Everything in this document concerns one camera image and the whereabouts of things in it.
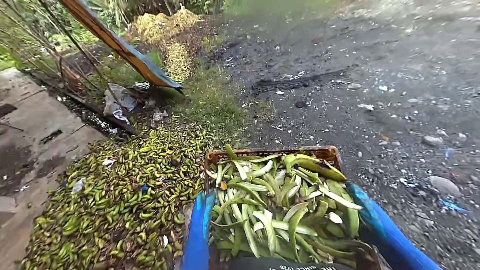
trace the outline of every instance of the wet ground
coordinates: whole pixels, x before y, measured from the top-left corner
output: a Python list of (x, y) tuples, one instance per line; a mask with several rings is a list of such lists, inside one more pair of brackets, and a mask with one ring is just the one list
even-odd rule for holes
[(216, 62), (245, 107), (274, 104), (268, 120), (252, 114), (252, 146), (339, 147), (348, 178), (416, 247), (480, 269), (479, 15), (470, 1), (380, 0), (235, 18)]

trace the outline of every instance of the rock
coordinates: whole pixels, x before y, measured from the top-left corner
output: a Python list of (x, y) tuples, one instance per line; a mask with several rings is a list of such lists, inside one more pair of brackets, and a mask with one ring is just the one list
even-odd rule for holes
[(348, 85), (347, 88), (348, 89), (358, 89), (358, 88), (361, 88), (361, 85), (360, 84), (350, 84), (350, 85)]
[(416, 232), (416, 233), (422, 233), (422, 231), (415, 225), (410, 225), (408, 226), (412, 231)]
[(432, 136), (425, 136), (422, 142), (429, 146), (443, 146), (444, 140), (442, 138), (436, 138)]
[(431, 218), (429, 218), (429, 217), (427, 216), (427, 214), (425, 214), (425, 213), (423, 213), (423, 212), (417, 212), (416, 214), (417, 214), (417, 216), (419, 216), (419, 217), (421, 217), (421, 218), (423, 218), (423, 219), (431, 220)]
[(295, 103), (295, 107), (297, 108), (303, 108), (303, 107), (306, 107), (307, 106), (307, 103), (303, 100), (299, 100)]
[(448, 137), (447, 133), (443, 129), (437, 129), (437, 134), (443, 137)]
[(462, 196), (460, 189), (450, 180), (440, 176), (430, 176), (429, 180), (431, 184), (440, 192), (447, 193), (453, 196)]
[(461, 143), (464, 143), (467, 141), (467, 135), (463, 134), (463, 133), (459, 133), (458, 134), (458, 141), (461, 142)]

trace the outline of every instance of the blue plastic piece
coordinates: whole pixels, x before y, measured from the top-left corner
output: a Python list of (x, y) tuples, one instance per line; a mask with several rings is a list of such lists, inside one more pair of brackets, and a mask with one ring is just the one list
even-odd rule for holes
[(208, 238), (216, 192), (212, 189), (201, 193), (195, 201), (190, 221), (187, 244), (185, 245), (182, 270), (208, 270)]
[(347, 188), (355, 203), (365, 207), (359, 211), (360, 216), (372, 229), (362, 232), (362, 239), (376, 245), (394, 270), (441, 270), (403, 235), (387, 213), (358, 186), (347, 183)]
[(454, 204), (454, 203), (451, 202), (451, 201), (448, 201), (447, 199), (444, 200), (443, 198), (439, 197), (439, 198), (438, 198), (438, 201), (439, 201), (443, 206), (447, 207), (447, 208), (450, 209), (450, 210), (455, 210), (455, 211), (457, 211), (457, 212), (459, 212), (459, 213), (462, 213), (462, 214), (467, 214), (467, 212), (468, 212), (467, 210), (461, 208), (460, 206)]

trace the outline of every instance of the blue glove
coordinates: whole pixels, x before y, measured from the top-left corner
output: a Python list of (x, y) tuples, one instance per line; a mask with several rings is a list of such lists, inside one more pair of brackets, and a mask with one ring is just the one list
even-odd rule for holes
[(201, 193), (195, 201), (185, 246), (182, 270), (208, 270), (209, 224), (216, 200), (216, 192)]
[(370, 227), (362, 232), (362, 240), (374, 244), (394, 270), (441, 270), (428, 256), (417, 249), (395, 223), (358, 186), (347, 183), (355, 203), (363, 206), (360, 216)]

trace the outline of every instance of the concrete slab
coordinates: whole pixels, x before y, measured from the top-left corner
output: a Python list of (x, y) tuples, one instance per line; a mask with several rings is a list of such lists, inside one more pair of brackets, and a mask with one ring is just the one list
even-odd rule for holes
[(0, 133), (0, 179), (7, 179), (0, 180), (0, 196), (16, 202), (14, 215), (0, 228), (0, 270), (14, 270), (14, 261), (25, 256), (47, 191), (58, 186), (57, 176), (88, 153), (89, 142), (106, 138), (16, 69), (0, 73), (0, 104), (18, 108), (0, 122), (24, 129), (2, 127)]

